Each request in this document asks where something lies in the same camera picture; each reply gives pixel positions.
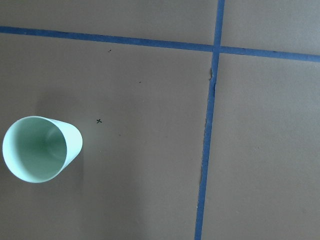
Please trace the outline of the light green plastic cup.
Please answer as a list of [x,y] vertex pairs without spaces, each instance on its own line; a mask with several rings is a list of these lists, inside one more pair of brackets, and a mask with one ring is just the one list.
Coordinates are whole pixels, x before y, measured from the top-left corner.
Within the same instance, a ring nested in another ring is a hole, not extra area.
[[27,116],[6,131],[2,154],[8,169],[28,183],[55,178],[81,152],[83,137],[72,124],[42,116]]

